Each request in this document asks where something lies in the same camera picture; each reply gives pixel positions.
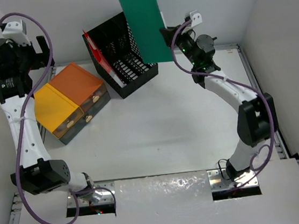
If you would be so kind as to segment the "green notebook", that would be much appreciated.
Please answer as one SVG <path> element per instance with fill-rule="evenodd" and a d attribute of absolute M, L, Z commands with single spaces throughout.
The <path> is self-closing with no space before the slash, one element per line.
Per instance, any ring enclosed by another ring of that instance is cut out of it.
<path fill-rule="evenodd" d="M 170 62 L 160 29 L 165 27 L 157 0 L 119 0 L 144 63 Z"/>

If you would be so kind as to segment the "red notebook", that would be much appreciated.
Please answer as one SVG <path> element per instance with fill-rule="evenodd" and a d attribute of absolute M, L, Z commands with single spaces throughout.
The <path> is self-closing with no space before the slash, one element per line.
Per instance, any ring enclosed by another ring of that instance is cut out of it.
<path fill-rule="evenodd" d="M 120 77 L 112 69 L 108 61 L 104 58 L 103 54 L 100 52 L 100 49 L 97 47 L 95 42 L 91 39 L 86 31 L 83 31 L 83 34 L 90 44 L 91 53 L 96 58 L 97 62 L 103 67 L 103 69 L 112 77 L 112 79 L 119 85 L 119 87 L 124 87 L 125 84 L 121 81 Z"/>

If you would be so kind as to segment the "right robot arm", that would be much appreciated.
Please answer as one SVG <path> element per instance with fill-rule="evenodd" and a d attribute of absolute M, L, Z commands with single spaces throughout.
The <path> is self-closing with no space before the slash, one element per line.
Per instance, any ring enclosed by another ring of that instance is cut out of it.
<path fill-rule="evenodd" d="M 273 97 L 228 78 L 214 61 L 216 39 L 206 34 L 194 39 L 187 27 L 188 23 L 183 23 L 161 28 L 160 33 L 170 49 L 179 48 L 192 64 L 188 73 L 194 83 L 218 95 L 237 112 L 239 142 L 226 161 L 228 179 L 234 181 L 249 170 L 262 170 L 264 165 L 254 167 L 253 161 L 256 154 L 266 147 L 265 141 L 273 139 L 278 130 Z"/>

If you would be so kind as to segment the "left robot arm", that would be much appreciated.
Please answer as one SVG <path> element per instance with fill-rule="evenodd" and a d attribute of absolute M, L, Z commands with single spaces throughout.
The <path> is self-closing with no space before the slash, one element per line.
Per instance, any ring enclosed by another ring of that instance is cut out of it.
<path fill-rule="evenodd" d="M 63 160 L 54 160 L 42 141 L 34 114 L 33 81 L 28 73 L 45 63 L 32 45 L 20 46 L 0 38 L 0 107 L 6 115 L 17 158 L 21 189 L 37 195 L 50 191 L 75 192 L 77 198 L 96 203 L 101 197 L 88 174 L 73 173 Z"/>

